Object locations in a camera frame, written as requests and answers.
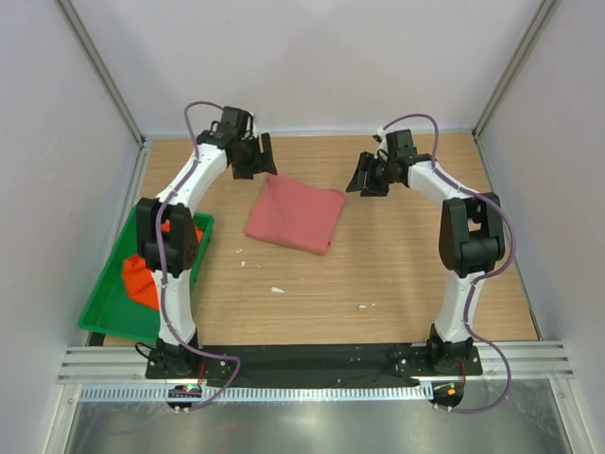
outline wooden tabletop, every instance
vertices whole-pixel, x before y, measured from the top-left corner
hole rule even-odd
[[[430,152],[432,136],[414,140],[419,152]],[[272,142],[280,174],[338,190],[351,180],[359,153],[375,150],[371,138],[361,136],[276,137]],[[156,141],[142,196],[154,197],[164,189],[191,149],[188,141]],[[489,190],[471,135],[442,136],[439,160],[463,183]],[[437,208],[402,184],[392,186],[385,198],[348,194],[330,250],[318,256],[244,236],[264,180],[258,175],[253,181],[234,181],[227,171],[199,205],[199,211],[215,217],[192,296],[202,344],[426,340],[441,308],[446,277],[438,252]],[[285,293],[274,293],[273,287]],[[475,329],[494,340],[536,339],[514,267],[486,283]]]

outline robotic arm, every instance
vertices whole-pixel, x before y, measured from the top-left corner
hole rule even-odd
[[[473,338],[464,324],[472,283],[478,276],[492,271],[505,253],[502,219],[487,203],[462,192],[461,188],[471,189],[449,176],[438,163],[433,165],[430,155],[418,154],[410,130],[375,138],[380,141],[378,150],[375,154],[360,154],[347,192],[361,191],[362,197],[384,197],[391,184],[403,183],[441,209],[439,252],[441,263],[448,269],[447,284],[441,313],[431,325],[426,347],[438,373],[456,372],[460,363],[470,358],[473,348]],[[500,204],[494,193],[482,195]],[[471,230],[469,221],[477,228]],[[483,283],[481,280],[475,284],[468,307],[470,326]]]
[[[229,165],[235,179],[252,179],[254,174],[277,174],[269,134],[259,135],[251,113],[225,107],[220,121],[202,132],[197,142],[199,156],[192,152],[177,177],[155,199],[142,198],[136,206],[137,252],[151,270],[158,299],[162,288],[162,268],[156,237],[155,220],[160,206],[173,192],[162,222],[168,221],[169,232],[163,232],[168,269],[164,307],[172,328],[181,339],[198,348],[198,334],[191,314],[189,278],[198,256],[199,242],[193,215],[201,198],[213,181]],[[148,378],[188,375],[198,369],[200,358],[179,345],[160,317],[156,347],[149,354]]]

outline wall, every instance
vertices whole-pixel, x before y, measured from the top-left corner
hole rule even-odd
[[[183,135],[200,98],[271,131],[375,131],[416,111],[470,129],[540,1],[74,3],[143,131]]]
[[[563,1],[482,136],[539,326],[605,433],[605,3]]]
[[[0,450],[39,454],[136,146],[53,2],[2,2],[0,37]]]

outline orange cloth in green basket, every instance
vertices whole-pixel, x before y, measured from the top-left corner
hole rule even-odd
[[[162,224],[164,232],[170,232],[170,222]],[[198,242],[204,237],[204,233],[196,226],[196,235]],[[147,306],[153,310],[160,310],[158,303],[158,292],[155,289],[155,283],[151,276],[151,271],[147,268],[145,260],[136,253],[122,262],[122,282],[126,294],[133,301]]]

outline green plastic bin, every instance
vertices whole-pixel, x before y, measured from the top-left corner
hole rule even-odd
[[[203,213],[196,213],[193,220],[204,236],[199,245],[198,258],[191,270],[191,289],[198,280],[199,267],[215,222],[212,216]],[[135,253],[136,219],[133,208],[82,311],[78,325],[97,333],[155,344],[160,330],[160,313],[129,298],[122,283],[122,262]]]

